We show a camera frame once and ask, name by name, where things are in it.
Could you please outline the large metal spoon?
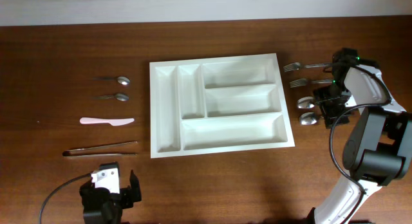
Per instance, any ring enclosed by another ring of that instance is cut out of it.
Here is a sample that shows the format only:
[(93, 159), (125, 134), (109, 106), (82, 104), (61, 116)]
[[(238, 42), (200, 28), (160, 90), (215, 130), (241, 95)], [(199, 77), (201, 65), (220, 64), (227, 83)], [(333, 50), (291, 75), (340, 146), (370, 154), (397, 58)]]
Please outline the large metal spoon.
[(313, 97), (303, 97), (297, 101), (298, 109), (312, 109), (315, 106), (315, 99)]
[(314, 125), (317, 124), (318, 121), (322, 118), (321, 115), (316, 114), (315, 112), (311, 111), (311, 112), (307, 112), (307, 113), (303, 113), (299, 118), (299, 123), (302, 126), (310, 126), (310, 125)]

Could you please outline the metal fork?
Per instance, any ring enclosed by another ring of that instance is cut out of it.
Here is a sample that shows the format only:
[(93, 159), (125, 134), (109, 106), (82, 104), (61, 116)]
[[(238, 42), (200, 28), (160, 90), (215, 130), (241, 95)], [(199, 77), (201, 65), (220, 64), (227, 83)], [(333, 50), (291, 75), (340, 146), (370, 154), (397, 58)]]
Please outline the metal fork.
[(300, 62), (293, 62), (283, 67), (284, 72), (297, 71), (305, 68), (323, 68), (329, 66), (330, 62), (323, 62), (317, 64), (301, 64)]
[(297, 88), (301, 86), (308, 86), (310, 84), (330, 84), (332, 82), (334, 82), (333, 79), (309, 80), (306, 78), (302, 78), (289, 82), (289, 86), (291, 88)]

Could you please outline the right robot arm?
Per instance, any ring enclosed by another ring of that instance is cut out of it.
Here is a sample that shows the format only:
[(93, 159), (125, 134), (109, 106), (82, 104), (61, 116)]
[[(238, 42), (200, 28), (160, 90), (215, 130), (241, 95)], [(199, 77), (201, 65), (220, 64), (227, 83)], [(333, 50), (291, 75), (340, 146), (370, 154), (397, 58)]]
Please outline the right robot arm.
[[(403, 178), (411, 164), (411, 113), (399, 105), (382, 79), (376, 61), (362, 59), (357, 50), (335, 52), (324, 71), (329, 86), (313, 91), (325, 126), (328, 148), (341, 177), (329, 197), (311, 209), (305, 223), (349, 223), (360, 206), (393, 180)], [(345, 143), (342, 162), (336, 160), (333, 137), (352, 112), (360, 117)]]

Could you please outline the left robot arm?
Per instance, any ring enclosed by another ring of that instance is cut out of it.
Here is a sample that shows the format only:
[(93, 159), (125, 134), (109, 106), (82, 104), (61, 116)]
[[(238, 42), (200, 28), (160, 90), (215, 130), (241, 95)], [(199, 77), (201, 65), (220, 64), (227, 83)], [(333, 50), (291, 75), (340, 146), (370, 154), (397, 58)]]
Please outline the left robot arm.
[(91, 180), (80, 187), (85, 223), (121, 223), (123, 210), (142, 201), (140, 182), (131, 171), (130, 185), (120, 188), (118, 169), (93, 171)]

